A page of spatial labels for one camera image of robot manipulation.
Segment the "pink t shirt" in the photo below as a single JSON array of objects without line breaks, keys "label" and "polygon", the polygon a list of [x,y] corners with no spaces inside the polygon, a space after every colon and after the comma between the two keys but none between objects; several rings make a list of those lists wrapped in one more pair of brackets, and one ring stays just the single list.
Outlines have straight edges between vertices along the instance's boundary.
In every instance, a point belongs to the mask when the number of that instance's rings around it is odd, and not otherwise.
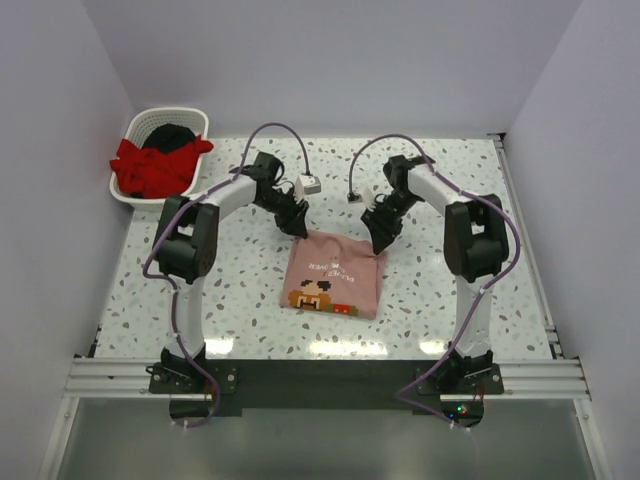
[{"label": "pink t shirt", "polygon": [[368,241],[312,231],[293,242],[279,304],[373,320],[387,258]]}]

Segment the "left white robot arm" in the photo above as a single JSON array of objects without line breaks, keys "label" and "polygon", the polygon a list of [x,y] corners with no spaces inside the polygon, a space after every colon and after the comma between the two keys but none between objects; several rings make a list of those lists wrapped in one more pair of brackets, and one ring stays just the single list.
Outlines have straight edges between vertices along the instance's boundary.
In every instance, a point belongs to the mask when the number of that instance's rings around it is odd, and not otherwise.
[{"label": "left white robot arm", "polygon": [[234,168],[221,183],[189,197],[172,195],[165,200],[150,256],[158,263],[155,277],[173,289],[169,343],[161,353],[165,369],[187,377],[205,372],[202,291],[226,217],[253,204],[273,214],[282,233],[308,236],[309,203],[294,188],[283,191],[277,186],[283,172],[279,159],[260,152],[252,164]]}]

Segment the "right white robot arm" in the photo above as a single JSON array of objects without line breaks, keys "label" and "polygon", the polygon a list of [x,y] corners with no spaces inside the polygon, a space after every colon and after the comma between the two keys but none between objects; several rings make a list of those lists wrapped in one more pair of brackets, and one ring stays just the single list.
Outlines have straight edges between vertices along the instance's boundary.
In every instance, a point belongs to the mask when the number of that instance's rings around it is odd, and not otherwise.
[{"label": "right white robot arm", "polygon": [[444,259],[455,277],[457,304],[454,337],[439,371],[456,376],[488,371],[493,363],[491,291],[509,257],[500,198],[455,189],[420,157],[391,157],[383,172],[392,191],[381,200],[368,200],[361,216],[373,251],[379,254],[396,240],[403,217],[416,203],[427,203],[442,215]]}]

